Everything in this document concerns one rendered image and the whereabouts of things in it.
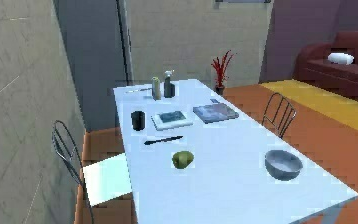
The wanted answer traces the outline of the green apple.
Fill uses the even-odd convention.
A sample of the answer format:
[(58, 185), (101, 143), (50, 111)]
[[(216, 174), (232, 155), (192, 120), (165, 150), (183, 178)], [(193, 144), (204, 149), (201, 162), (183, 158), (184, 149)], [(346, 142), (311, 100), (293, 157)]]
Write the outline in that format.
[(175, 168), (185, 169), (194, 160), (194, 155), (189, 151), (180, 151), (173, 155), (172, 162)]

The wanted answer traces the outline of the dark red sofa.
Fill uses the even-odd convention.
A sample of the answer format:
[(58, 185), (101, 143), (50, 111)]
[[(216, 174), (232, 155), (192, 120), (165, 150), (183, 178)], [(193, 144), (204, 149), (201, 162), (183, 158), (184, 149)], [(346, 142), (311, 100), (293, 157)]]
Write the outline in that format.
[[(349, 65), (330, 62), (331, 53), (349, 54), (354, 61)], [(293, 78), (358, 101), (358, 31), (341, 31), (332, 43), (304, 47), (295, 61)]]

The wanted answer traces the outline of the black knife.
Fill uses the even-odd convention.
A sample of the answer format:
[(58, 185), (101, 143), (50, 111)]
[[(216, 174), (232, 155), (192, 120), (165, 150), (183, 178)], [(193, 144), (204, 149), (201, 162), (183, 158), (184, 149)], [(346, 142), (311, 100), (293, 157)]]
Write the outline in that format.
[(144, 145), (152, 145), (152, 144), (159, 143), (159, 142), (169, 142), (169, 141), (179, 140), (181, 138), (183, 138), (183, 136), (171, 136), (171, 137), (166, 137), (166, 138), (161, 138), (161, 139), (156, 139), (156, 140), (146, 140), (144, 142)]

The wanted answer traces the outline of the white pillow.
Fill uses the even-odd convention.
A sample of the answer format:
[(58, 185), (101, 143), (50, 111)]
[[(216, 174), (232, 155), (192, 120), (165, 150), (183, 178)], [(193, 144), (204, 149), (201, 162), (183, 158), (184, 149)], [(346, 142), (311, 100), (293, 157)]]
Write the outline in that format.
[(327, 59), (335, 64), (350, 65), (354, 61), (354, 56), (347, 53), (330, 53)]

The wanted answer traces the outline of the silver knife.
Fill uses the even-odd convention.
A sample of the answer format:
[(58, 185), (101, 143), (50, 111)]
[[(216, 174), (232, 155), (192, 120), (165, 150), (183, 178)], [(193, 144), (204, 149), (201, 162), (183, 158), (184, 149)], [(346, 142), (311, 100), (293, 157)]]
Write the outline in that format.
[(152, 90), (152, 87), (150, 88), (140, 88), (140, 89), (134, 89), (134, 90), (128, 90), (125, 93), (135, 93), (135, 92), (142, 92), (142, 91), (149, 91)]

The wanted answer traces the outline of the grey fridge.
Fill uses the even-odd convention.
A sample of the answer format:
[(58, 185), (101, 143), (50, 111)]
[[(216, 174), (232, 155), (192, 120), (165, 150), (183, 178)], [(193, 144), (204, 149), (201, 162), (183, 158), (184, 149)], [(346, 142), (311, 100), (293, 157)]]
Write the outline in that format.
[[(113, 89), (127, 86), (116, 0), (52, 0), (88, 132), (119, 125)], [(126, 0), (121, 0), (132, 80)]]

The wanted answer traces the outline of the grey blue book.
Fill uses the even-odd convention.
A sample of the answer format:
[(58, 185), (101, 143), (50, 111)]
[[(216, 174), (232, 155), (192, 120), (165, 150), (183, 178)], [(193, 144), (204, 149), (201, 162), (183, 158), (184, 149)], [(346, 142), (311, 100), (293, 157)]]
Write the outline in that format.
[(198, 106), (193, 108), (193, 112), (205, 123), (214, 123), (229, 119), (236, 119), (239, 114), (224, 103)]

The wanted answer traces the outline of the white framed book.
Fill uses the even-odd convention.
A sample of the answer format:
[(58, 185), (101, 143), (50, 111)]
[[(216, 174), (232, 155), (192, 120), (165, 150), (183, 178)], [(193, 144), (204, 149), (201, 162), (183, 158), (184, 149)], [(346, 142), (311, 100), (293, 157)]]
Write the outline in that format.
[(193, 121), (181, 111), (155, 114), (151, 119), (158, 131), (191, 126), (193, 124)]

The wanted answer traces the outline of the pale green bottle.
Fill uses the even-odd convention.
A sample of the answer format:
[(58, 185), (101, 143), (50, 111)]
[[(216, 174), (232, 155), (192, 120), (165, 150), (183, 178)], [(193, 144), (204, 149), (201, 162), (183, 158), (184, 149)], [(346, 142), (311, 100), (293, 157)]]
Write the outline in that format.
[(160, 80), (158, 77), (152, 78), (152, 96), (154, 100), (161, 99)]

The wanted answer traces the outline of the red house plant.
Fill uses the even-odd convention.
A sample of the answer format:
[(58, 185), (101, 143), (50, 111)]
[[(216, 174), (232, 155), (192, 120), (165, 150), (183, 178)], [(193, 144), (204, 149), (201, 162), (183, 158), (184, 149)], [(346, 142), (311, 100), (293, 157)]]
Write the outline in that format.
[(212, 60), (211, 66), (216, 72), (215, 92), (218, 95), (222, 95), (224, 92), (224, 82), (228, 79), (226, 70), (233, 56), (234, 54), (228, 50), (222, 57), (216, 57)]

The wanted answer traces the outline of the black cup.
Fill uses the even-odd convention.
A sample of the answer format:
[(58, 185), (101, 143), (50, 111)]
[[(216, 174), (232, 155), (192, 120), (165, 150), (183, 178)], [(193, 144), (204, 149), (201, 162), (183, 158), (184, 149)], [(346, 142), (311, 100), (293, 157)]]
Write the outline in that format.
[(145, 113), (143, 111), (134, 111), (131, 113), (132, 127), (135, 131), (141, 131), (145, 128)]

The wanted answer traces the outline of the grey metal bowl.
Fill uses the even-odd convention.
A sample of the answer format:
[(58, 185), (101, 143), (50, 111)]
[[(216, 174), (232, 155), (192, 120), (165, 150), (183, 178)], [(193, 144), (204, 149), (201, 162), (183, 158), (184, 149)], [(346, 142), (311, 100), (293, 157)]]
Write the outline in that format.
[(290, 152), (270, 150), (265, 154), (265, 168), (273, 178), (289, 181), (300, 174), (303, 169), (303, 163)]

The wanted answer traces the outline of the dark spray bottle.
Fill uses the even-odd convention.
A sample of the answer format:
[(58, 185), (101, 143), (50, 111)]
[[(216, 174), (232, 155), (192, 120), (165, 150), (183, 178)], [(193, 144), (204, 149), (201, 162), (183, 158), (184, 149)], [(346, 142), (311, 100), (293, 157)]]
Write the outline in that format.
[(173, 97), (173, 84), (171, 83), (171, 76), (173, 74), (173, 70), (167, 70), (165, 72), (165, 81), (164, 81), (164, 97), (172, 98)]

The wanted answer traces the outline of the white dining table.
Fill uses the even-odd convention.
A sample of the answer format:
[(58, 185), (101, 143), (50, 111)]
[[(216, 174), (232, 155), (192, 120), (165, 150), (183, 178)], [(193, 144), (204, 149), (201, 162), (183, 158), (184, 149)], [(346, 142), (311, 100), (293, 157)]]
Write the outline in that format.
[[(193, 112), (217, 95), (196, 79), (180, 80), (172, 98), (154, 100), (148, 85), (114, 91), (127, 156), (138, 224), (300, 224), (314, 216), (334, 224), (356, 191), (307, 157), (289, 182), (270, 176), (264, 165), (270, 150), (299, 152), (245, 113), (204, 124)], [(135, 131), (131, 113), (145, 113), (145, 128)], [(181, 111), (191, 126), (158, 131), (151, 117)], [(144, 145), (146, 140), (183, 136)], [(174, 167), (180, 151), (194, 155), (185, 169)]]

